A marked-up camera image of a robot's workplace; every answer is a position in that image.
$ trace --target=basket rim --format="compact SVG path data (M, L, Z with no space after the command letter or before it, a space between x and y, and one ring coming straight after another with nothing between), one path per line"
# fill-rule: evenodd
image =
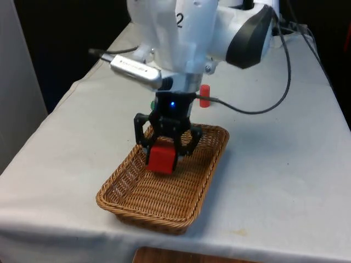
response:
M202 203L205 199L204 196L206 195L206 193L208 191L208 187L210 186L209 181L212 179L213 171L216 169L217 164L218 164L218 162L216 162L216 160L218 160L218 158L220 158L221 155L224 153L223 147L225 147L227 145L227 142L228 142L229 136L230 136L229 132L220 126L201 125L201 127L203 129L217 130L217 131L223 133L224 139L222 140L216 153L213 155L211 164L209 165L209 167L206 170L206 180L203 184L201 184L199 186L199 188L201 187L201 190L199 191L199 194L198 194L197 199L195 201L195 205L193 207L191 207L191 212L189 213L189 215L187 217L179 218L179 219L166 218L164 216L149 214L149 213L142 212L140 210L124 207L124 206L116 204L116 203L110 203L105 199L106 192L110 188L111 183L113 181L115 181L118 172L121 171L126 165L128 165L132 161L133 158L130 158L130 160L126 163L121 163L118 166L118 168L113 172L113 174L104 182L104 184L102 185L101 189L98 191L96 198L95 198L98 206L100 206L104 210L107 210L107 211L114 213L116 216L123 216L124 218L134 218L134 219L138 218L138 219L141 219L141 220L144 220L147 222L157 221L158 224L162 224L162 225L174 224L174 223L181 225L182 227L190 225L196 219L197 215L200 213ZM151 133L152 133L152 128L148 127L148 129L145 132L145 135L150 136ZM131 152L126 157L126 159L129 157L135 156L135 154L140 150L141 150L141 146L135 145L133 147L133 149L131 150Z

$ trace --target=black cable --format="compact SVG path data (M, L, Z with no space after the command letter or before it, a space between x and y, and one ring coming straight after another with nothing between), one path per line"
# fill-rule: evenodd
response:
M288 6L288 8L289 8L289 10L290 10L290 13L291 13L291 16L292 16L294 22L296 23L297 30L299 31L299 33L301 34L301 36L302 36L303 39L305 40L306 44L308 45L309 49L312 51L313 55L314 55L315 58L317 59L318 64L319 64L320 67L322 68L322 70L323 70L323 72L324 72L324 75L325 75L325 77L326 77L327 80L328 80L329 86L333 89L333 85L331 84L331 81L330 81L330 79L329 79L329 76L328 76L328 74L327 74L327 72L326 72L326 70L325 70L325 68L324 68L324 66L323 66L323 64L322 64L322 62L321 62L321 60L319 59L318 54L316 53L316 51L314 50L314 48L312 47L312 45L311 45L311 44L309 43L309 41L307 40L307 37L306 37L305 34L303 33L303 30L302 30L302 28L301 28L301 25L300 25L299 22L297 21L296 14L295 14L295 12L294 12L294 10L293 10L293 8L292 8L292 5L291 5L290 0L286 0L286 4L287 4L287 6Z
M287 45L286 45L286 42L285 42L285 39L284 39L284 36L281 32L281 28L280 28L280 25L279 25L279 21L278 19L276 18L276 24L277 24L277 29L278 29L278 33L279 33L279 36L280 36L280 39L281 39L281 43L284 47L284 51L285 51L285 55L286 55L286 62L287 62L287 84L286 84L286 89L285 89L285 92L283 94L283 96L281 97L281 99L276 103L274 104L272 107L269 107L263 111L244 111L244 110L241 110L239 108L236 108L224 101L221 101L220 99L217 99L217 98L213 98L213 97L205 97L205 96L199 96L199 95L196 95L196 98L198 99L201 99L201 100L208 100L208 101L212 101L212 102L217 102L217 103L220 103L236 112L239 112L239 113L243 113L243 114L247 114L247 115L259 115L259 114L263 114L263 113L267 113L275 108L277 108L286 98L289 90L290 90L290 84L291 84L291 62L290 62L290 56L289 56L289 51L288 51L288 48L287 48Z
M136 51L137 49L138 49L138 46L136 46L136 47L134 47L134 48L128 48L128 49L122 49L122 50L105 51L105 53L111 54L111 55L117 55L117 54L123 54L123 53L128 53L128 52Z
M117 55L117 54L123 54L123 53L128 53L132 52L138 49L138 46L134 48L128 48L128 49L122 49L122 50L113 50L113 51L108 51L108 50L103 50L103 49L97 49L97 48L90 48L89 53L95 56L101 57L103 54L109 54L109 55Z

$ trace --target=red cylinder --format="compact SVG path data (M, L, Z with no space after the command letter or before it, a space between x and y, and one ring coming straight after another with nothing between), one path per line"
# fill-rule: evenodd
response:
M201 85L200 87L200 96L209 97L210 96L210 85ZM200 99L200 107L207 108L211 104L208 100L201 100Z

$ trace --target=cable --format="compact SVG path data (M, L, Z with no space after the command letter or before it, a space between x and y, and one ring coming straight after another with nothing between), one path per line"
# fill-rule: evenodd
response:
M302 36L303 39L305 40L305 42L306 42L306 44L308 45L309 49L312 51L313 55L314 55L315 58L317 59L318 64L319 64L320 67L322 68L322 70L323 70L323 72L324 72L324 75L325 75L325 77L327 78L327 80L328 80L328 82L329 82L329 85L330 85L330 87L332 88L332 90L333 90L333 92L334 92L334 88L333 88L333 86L332 86L332 84L331 84L331 81L330 81L330 79L329 79L329 76L328 76L327 72L325 71L325 68L323 67L322 62L320 61L318 54L316 53L316 51L314 50L314 48L311 46L311 44L308 42L308 40L307 40L305 34L303 33L303 30L301 29L301 25L300 25L299 22L297 21L296 14L295 14L295 12L294 12L294 10L293 10L293 8L292 8L292 5L291 5L290 0L286 0L286 4L287 4L287 6L288 6L288 8L289 8L289 10L290 10L290 13L291 13L291 16L292 16L294 22L296 23L297 30L300 32L301 36Z
M123 53L128 53L128 52L136 51L137 49L138 49L138 46L136 46L136 47L134 47L134 48L128 48L128 49L122 49L122 50L105 51L105 53L111 54L111 55L117 55L117 54L123 54Z
M263 111L244 111L244 110L241 110L239 108L236 108L220 99L217 99L217 98L213 98L213 97L205 97L205 96L200 96L200 95L196 95L196 98L198 99L201 99L201 100L208 100L208 101L212 101L212 102L217 102L217 103L220 103L236 112L239 112L239 113L243 113L243 114L247 114L247 115L259 115L259 114L263 114L263 113L267 113L275 108L277 108L286 98L289 90L290 90L290 84L291 84L291 62L290 62L290 56L289 56L289 51L288 51L288 48L287 48L287 45L286 45L286 42L285 42L285 39L284 39L284 35L282 34L281 32L281 28L280 28L280 25L279 25L279 22L278 22L278 19L276 18L276 24L277 24L277 29L278 29L278 33L279 33L279 36L280 36L280 39L281 39L281 43L284 47L284 52L285 52L285 55L286 55L286 62L287 62L287 84L286 84L286 89L285 89L285 92L283 94L283 96L281 97L281 99L276 103L274 104L272 107L269 107Z
M280 28L283 29L283 30L285 30L285 31L288 31L288 32L290 32L290 33L298 33L298 34L300 34L299 31L295 31L294 29L291 29L291 28L288 28L288 27L280 26ZM313 45L314 45L315 49L317 50L316 40L315 40L315 38L314 38L314 36L313 36L313 33L312 33L311 29L307 28L307 31L308 31L308 33L309 33L308 37L310 37L310 38L312 39Z
M116 51L106 51L106 50L102 50L102 49L96 49L96 48L90 48L89 49L89 54L92 54L94 56L98 56L99 58L101 58L104 61L107 62L112 62L114 59L113 55L117 55L117 54L123 54L123 53L128 53L128 52L132 52L138 49L138 46L134 47L134 48L128 48L128 49L122 49L122 50L116 50Z
M108 51L108 50L103 50L103 49L90 48L89 49L89 53L94 55L94 56L99 56L101 58L103 56L103 54L117 55L117 54L123 54L123 53L132 52L132 51L135 51L137 49L138 49L138 46L136 46L134 48L115 50L115 51Z

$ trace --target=dark background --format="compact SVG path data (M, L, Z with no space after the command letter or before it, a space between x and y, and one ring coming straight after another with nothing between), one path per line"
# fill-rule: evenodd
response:
M321 61L351 126L351 1L291 0L298 20L312 30ZM96 59L91 47L106 49L129 23L125 0L15 0L15 5L49 112ZM292 20L284 0L281 13Z

